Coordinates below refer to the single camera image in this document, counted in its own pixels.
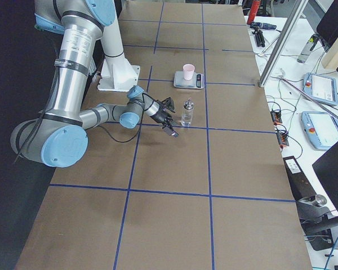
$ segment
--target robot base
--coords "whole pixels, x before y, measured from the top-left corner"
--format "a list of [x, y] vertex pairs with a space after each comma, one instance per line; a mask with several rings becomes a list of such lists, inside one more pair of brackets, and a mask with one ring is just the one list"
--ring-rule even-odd
[[105, 60], [101, 71], [101, 79], [97, 86], [98, 90], [128, 92], [133, 86], [136, 86], [139, 78], [140, 66], [133, 66], [129, 64], [129, 66], [126, 66], [125, 69], [126, 68], [131, 69], [129, 71], [131, 76], [123, 74], [122, 70], [113, 70], [115, 69], [114, 65], [111, 70], [109, 70], [109, 66]]

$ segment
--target red cylinder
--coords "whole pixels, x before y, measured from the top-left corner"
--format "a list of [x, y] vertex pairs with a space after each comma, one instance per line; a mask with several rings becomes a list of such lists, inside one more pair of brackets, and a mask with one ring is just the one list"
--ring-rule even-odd
[[248, 25], [250, 25], [254, 21], [254, 18], [257, 15], [259, 7], [260, 7], [260, 0], [253, 0], [252, 7], [250, 8], [249, 17], [247, 20]]

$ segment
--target cup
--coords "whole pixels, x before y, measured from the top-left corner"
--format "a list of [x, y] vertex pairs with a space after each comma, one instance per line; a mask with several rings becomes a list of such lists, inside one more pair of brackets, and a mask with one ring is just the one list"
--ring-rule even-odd
[[183, 66], [184, 80], [191, 80], [194, 75], [195, 66], [192, 64], [185, 64]]

